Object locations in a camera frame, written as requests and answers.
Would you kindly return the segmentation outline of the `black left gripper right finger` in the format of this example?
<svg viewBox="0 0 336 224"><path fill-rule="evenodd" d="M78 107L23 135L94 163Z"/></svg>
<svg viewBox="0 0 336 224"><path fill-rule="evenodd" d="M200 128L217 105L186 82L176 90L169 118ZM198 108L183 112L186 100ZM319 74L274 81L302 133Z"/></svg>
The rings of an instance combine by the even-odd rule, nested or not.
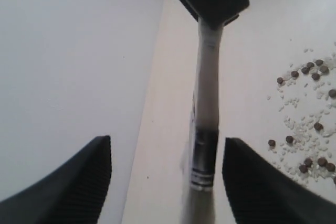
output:
<svg viewBox="0 0 336 224"><path fill-rule="evenodd" d="M335 204L277 170L243 140L226 138L223 181L236 223L335 223Z"/></svg>

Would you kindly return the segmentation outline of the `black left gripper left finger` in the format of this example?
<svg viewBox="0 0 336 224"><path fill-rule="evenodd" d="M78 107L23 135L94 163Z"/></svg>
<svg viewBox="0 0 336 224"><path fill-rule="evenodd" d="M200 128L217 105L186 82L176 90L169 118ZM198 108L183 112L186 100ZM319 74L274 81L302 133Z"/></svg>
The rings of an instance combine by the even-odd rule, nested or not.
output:
<svg viewBox="0 0 336 224"><path fill-rule="evenodd" d="M95 137L48 176L1 201L1 223L97 223L111 176L111 138Z"/></svg>

